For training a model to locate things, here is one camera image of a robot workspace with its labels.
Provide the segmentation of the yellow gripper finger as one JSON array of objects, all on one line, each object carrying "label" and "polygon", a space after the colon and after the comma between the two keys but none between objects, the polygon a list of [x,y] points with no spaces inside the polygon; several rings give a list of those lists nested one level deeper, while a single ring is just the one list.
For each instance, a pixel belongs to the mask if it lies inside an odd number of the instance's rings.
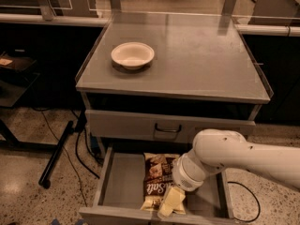
[{"label": "yellow gripper finger", "polygon": [[171,213],[184,214],[183,201],[185,198],[185,191],[180,187],[168,187],[160,203],[157,215],[160,218],[167,218]]}]

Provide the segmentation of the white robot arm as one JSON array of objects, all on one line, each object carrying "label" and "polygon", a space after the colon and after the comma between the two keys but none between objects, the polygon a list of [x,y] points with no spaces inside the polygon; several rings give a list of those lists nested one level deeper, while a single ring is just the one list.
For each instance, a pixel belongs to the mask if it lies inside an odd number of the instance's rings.
[{"label": "white robot arm", "polygon": [[236,131],[204,129],[193,139],[192,148],[173,162],[173,185],[167,188],[158,215],[169,217],[183,204],[188,192],[228,168],[300,189],[299,148],[248,142]]}]

